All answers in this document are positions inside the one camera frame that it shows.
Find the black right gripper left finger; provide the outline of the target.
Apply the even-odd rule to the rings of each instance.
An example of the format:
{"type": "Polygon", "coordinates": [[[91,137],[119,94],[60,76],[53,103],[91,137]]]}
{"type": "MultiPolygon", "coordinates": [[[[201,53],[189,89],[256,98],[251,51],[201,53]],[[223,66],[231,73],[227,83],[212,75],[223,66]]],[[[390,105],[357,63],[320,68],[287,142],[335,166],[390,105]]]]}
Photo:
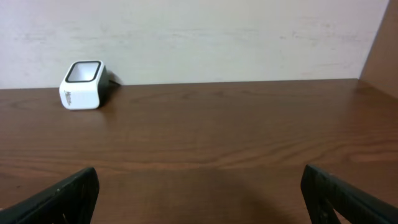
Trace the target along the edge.
{"type": "Polygon", "coordinates": [[[1,223],[90,223],[99,190],[95,168],[87,167],[1,210],[1,223]]]}

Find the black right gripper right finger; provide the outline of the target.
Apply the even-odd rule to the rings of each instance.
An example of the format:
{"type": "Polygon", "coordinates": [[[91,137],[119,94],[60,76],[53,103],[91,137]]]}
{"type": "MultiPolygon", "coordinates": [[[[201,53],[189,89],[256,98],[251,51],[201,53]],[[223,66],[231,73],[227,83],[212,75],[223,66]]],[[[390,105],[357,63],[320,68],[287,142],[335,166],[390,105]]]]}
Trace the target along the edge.
{"type": "Polygon", "coordinates": [[[301,191],[310,220],[315,223],[339,223],[339,213],[350,223],[397,224],[397,208],[307,164],[301,191]]]}

